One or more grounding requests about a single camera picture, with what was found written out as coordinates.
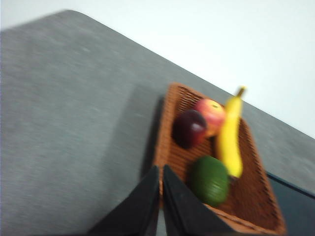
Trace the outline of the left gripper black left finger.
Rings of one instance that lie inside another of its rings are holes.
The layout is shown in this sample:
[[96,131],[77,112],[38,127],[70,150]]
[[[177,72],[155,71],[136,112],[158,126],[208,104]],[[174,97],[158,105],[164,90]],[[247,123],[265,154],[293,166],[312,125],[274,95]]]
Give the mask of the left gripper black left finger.
[[89,231],[89,236],[142,236],[159,199],[159,169],[153,166],[118,206]]

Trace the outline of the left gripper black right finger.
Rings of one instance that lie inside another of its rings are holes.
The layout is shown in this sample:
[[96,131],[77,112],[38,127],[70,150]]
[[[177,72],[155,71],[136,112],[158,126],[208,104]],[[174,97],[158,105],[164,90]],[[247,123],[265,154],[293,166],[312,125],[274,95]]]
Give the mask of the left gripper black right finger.
[[199,201],[169,165],[163,167],[163,198],[180,235],[237,235],[235,230]]

